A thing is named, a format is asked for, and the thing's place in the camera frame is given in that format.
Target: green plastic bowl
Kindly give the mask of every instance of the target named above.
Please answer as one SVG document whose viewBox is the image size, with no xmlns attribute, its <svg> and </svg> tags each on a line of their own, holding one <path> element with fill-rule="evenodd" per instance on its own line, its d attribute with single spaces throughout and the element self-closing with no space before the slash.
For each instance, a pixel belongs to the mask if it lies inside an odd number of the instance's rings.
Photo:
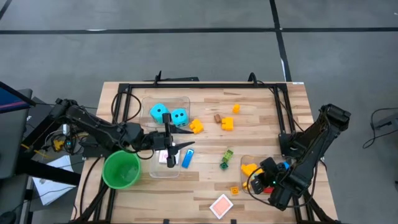
<svg viewBox="0 0 398 224">
<path fill-rule="evenodd" d="M 102 178 L 112 189 L 126 189 L 135 184 L 140 176 L 141 162 L 135 154 L 118 151 L 105 160 Z"/>
</svg>

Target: wooden tabletop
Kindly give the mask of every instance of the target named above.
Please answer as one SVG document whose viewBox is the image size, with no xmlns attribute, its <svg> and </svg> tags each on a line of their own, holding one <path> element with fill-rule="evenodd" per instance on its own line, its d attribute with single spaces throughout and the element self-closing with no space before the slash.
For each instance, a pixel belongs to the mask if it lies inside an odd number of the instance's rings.
<svg viewBox="0 0 398 224">
<path fill-rule="evenodd" d="M 103 86 L 96 115 L 107 121 L 111 121 L 111 102 L 117 93 L 118 85 L 119 82 L 106 82 Z M 303 84 L 293 83 L 288 83 L 287 86 L 294 119 L 305 129 L 313 123 L 305 87 Z M 112 223 L 162 223 L 165 218 L 170 219 L 171 223 L 229 223 L 231 219 L 237 219 L 238 223 L 295 223 L 293 209 L 288 208 L 282 212 L 255 201 L 241 190 L 240 166 L 243 156 L 274 157 L 281 160 L 277 140 L 280 130 L 274 95 L 268 89 L 148 88 L 134 89 L 133 94 L 139 99 L 147 96 L 187 96 L 190 99 L 191 120 L 199 119 L 205 130 L 200 134 L 174 134 L 175 140 L 178 141 L 196 141 L 191 146 L 195 154 L 189 168 L 181 168 L 177 178 L 153 179 L 149 175 L 150 161 L 142 161 L 143 173 L 140 181 L 129 189 L 116 191 Z M 241 105 L 240 114 L 232 113 L 232 107 L 236 103 Z M 129 114 L 134 114 L 137 109 L 138 104 L 133 100 Z M 233 117 L 234 130 L 223 131 L 220 125 L 214 122 L 215 114 Z M 133 122 L 138 123 L 139 118 L 134 118 Z M 229 168 L 221 170 L 220 161 L 227 147 L 234 154 L 228 162 Z M 85 162 L 75 201 L 77 208 L 80 205 L 84 179 L 94 160 L 88 159 Z M 83 209 L 98 192 L 102 167 L 103 160 L 97 163 L 88 178 Z M 231 195 L 230 187 L 234 186 L 239 187 L 239 195 Z M 108 193 L 104 197 L 101 209 L 102 219 L 106 213 Z M 219 220 L 210 211 L 209 206 L 222 194 L 225 194 L 234 206 Z M 259 197 L 266 200 L 269 196 Z M 337 219 L 326 171 L 321 164 L 314 198 L 327 215 Z"/>
</svg>

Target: blue block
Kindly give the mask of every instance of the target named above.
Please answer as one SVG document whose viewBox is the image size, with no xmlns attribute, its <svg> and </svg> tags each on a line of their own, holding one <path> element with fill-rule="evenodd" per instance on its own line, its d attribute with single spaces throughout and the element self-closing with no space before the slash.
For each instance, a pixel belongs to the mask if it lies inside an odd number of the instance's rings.
<svg viewBox="0 0 398 224">
<path fill-rule="evenodd" d="M 172 120 L 176 127 L 186 126 L 189 123 L 189 117 L 185 109 L 179 108 L 173 111 Z"/>
<path fill-rule="evenodd" d="M 184 161 L 182 161 L 181 166 L 184 168 L 188 168 L 189 163 L 191 162 L 193 156 L 193 149 L 188 149 L 187 153 L 185 154 Z"/>
<path fill-rule="evenodd" d="M 159 124 L 163 124 L 164 113 L 169 113 L 169 110 L 162 103 L 156 104 L 153 108 L 150 109 L 150 115 L 155 119 L 155 121 Z"/>
</svg>

